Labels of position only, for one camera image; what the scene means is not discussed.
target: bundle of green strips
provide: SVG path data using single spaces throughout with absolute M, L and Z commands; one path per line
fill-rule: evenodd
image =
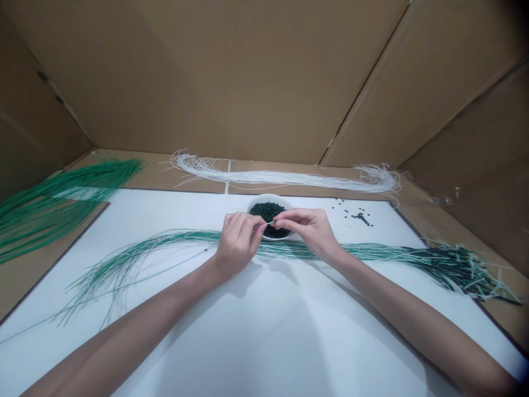
M 119 254 L 101 260 L 70 286 L 78 293 L 60 312 L 61 321 L 67 322 L 76 311 L 97 297 L 112 293 L 113 299 L 116 300 L 126 287 L 167 271 L 168 269 L 165 269 L 155 275 L 140 280 L 135 279 L 139 267 L 150 253 L 177 246 L 205 246 L 204 250 L 208 250 L 217 246 L 219 239 L 220 232 L 176 229 L 125 247 Z M 442 287 L 468 294 L 481 301 L 500 298 L 520 304 L 516 296 L 501 282 L 499 276 L 497 279 L 491 276 L 474 252 L 461 246 L 441 245 L 416 249 L 362 243 L 342 244 L 342 247 L 363 261 L 397 261 L 413 266 L 427 273 Z M 257 255 L 292 260 L 318 260 L 304 242 L 291 240 L 279 242 L 264 240 L 258 247 Z M 169 269 L 183 262 L 172 265 Z
M 139 159 L 105 161 L 55 175 L 1 202 L 0 264 L 76 229 L 142 168 Z

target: white board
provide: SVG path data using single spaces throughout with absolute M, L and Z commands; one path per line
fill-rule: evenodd
M 101 258 L 167 229 L 221 230 L 226 213 L 253 196 L 122 190 L 45 279 L 0 327 L 0 341 L 62 309 L 71 282 Z M 324 208 L 340 243 L 424 245 L 389 203 L 288 197 Z M 373 227 L 351 219 L 364 209 Z M 149 256 L 141 277 L 199 249 Z M 204 262 L 212 252 L 127 289 L 125 313 Z M 397 262 L 369 263 L 423 299 L 476 340 L 510 373 L 526 362 L 466 296 L 437 286 Z M 0 395 L 17 396 L 94 336 L 110 296 L 88 305 L 65 327 L 43 323 L 0 345 Z M 116 396 L 445 396 L 455 391 L 354 288 L 322 262 L 255 258 L 247 269 L 193 307 Z M 113 313 L 112 320 L 119 313 Z

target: forearm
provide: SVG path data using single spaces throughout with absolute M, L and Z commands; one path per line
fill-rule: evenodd
M 222 282 L 214 259 L 208 260 L 95 335 L 23 396 L 111 395 L 176 322 Z
M 514 378 L 437 310 L 345 253 L 329 264 L 468 395 L 505 395 Z

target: tangled white strips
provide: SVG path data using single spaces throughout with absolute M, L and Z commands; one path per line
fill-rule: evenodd
M 228 173 L 215 167 L 217 160 L 219 159 L 211 157 L 200 158 L 180 150 L 171 156 L 170 163 L 172 167 L 194 175 L 194 177 L 180 183 L 179 186 L 204 178 L 223 183 L 319 186 L 382 194 L 396 193 L 402 188 L 399 174 L 389 171 L 387 164 L 353 167 L 353 169 L 360 170 L 360 179 L 345 179 L 282 171 L 238 171 Z

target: white bowl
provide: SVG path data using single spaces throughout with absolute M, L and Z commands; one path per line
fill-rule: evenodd
M 291 210 L 292 208 L 294 208 L 293 205 L 290 204 L 290 202 L 287 199 L 285 199 L 284 197 L 281 197 L 281 196 L 278 196 L 278 195 L 264 194 L 264 195 L 258 195 L 252 201 L 250 201 L 250 204 L 248 204 L 248 209 L 246 210 L 246 212 L 250 213 L 250 210 L 252 209 L 252 207 L 255 204 L 260 204 L 260 203 L 265 203 L 265 202 L 274 202 L 274 203 L 279 204 L 280 206 L 284 207 L 285 210 Z M 286 240 L 293 234 L 294 234 L 294 232 L 290 231 L 290 233 L 288 235 L 286 235 L 285 237 L 274 239 L 274 238 L 271 238 L 271 237 L 263 236 L 263 239 L 264 240 L 270 240 L 270 241 Z

